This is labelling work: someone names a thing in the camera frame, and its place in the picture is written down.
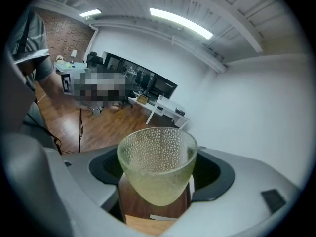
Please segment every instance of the textured glass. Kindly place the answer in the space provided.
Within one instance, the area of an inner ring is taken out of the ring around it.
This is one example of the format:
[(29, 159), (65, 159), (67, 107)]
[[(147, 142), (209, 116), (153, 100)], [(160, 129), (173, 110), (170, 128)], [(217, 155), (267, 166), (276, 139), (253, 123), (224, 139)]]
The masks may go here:
[(197, 151), (192, 135), (154, 127), (125, 137), (118, 146), (118, 159), (137, 193), (151, 204), (165, 206), (186, 188)]

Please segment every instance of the wooden board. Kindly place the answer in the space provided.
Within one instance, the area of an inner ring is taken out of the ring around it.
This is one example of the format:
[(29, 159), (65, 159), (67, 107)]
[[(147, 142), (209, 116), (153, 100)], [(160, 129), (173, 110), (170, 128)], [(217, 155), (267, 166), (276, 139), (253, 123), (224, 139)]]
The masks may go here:
[(126, 215), (126, 224), (142, 233), (159, 236), (169, 227), (174, 224), (175, 221), (159, 221), (152, 219), (141, 219), (133, 216)]
[(148, 101), (148, 97), (144, 96), (144, 95), (139, 95), (137, 98), (137, 102), (142, 103), (143, 105), (145, 105)]
[(187, 199), (187, 196), (190, 197), (190, 190), (188, 188), (183, 191), (177, 200), (166, 206), (156, 206), (144, 200), (129, 183), (125, 174), (122, 176), (118, 188), (122, 210), (126, 215), (149, 219), (150, 215), (153, 214), (177, 219), (189, 206), (188, 200), (190, 199)]

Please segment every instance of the computer monitor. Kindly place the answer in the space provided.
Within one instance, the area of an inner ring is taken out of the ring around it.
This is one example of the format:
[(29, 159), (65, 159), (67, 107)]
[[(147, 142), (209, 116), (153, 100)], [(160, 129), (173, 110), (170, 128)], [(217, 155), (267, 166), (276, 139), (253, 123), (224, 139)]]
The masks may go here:
[(154, 89), (160, 91), (165, 96), (170, 96), (170, 94), (173, 92), (173, 86), (160, 78), (156, 79)]

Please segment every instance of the office chair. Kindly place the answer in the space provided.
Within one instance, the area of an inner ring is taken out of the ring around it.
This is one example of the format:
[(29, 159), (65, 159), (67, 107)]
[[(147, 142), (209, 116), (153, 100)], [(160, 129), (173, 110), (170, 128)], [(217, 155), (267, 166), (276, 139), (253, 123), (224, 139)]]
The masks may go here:
[(87, 68), (96, 68), (98, 65), (103, 65), (103, 58), (99, 56), (88, 55)]
[(125, 94), (125, 97), (124, 99), (122, 100), (122, 106), (121, 108), (124, 109), (124, 106), (125, 105), (130, 105), (131, 108), (133, 108), (133, 105), (129, 102), (128, 98), (131, 97), (131, 98), (136, 98), (136, 95), (134, 94), (134, 92), (130, 89), (127, 89), (126, 91), (126, 94)]
[(137, 76), (136, 76), (135, 82), (139, 87), (140, 87), (141, 77), (142, 77), (142, 72), (137, 71)]
[(140, 82), (140, 86), (146, 91), (148, 87), (148, 83), (150, 81), (150, 75), (144, 75), (142, 81)]

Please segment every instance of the white ceiling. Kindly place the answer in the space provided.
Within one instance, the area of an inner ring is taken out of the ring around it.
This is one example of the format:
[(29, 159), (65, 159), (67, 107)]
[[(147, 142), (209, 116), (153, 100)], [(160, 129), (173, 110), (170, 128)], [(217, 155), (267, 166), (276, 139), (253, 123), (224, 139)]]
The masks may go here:
[[(97, 25), (134, 25), (181, 37), (222, 61), (236, 49), (260, 54), (262, 42), (297, 34), (290, 10), (282, 0), (41, 0), (67, 9), (68, 15), (93, 8), (102, 10)], [(149, 8), (168, 10), (205, 27), (214, 35), (205, 39), (179, 25), (155, 18)]]

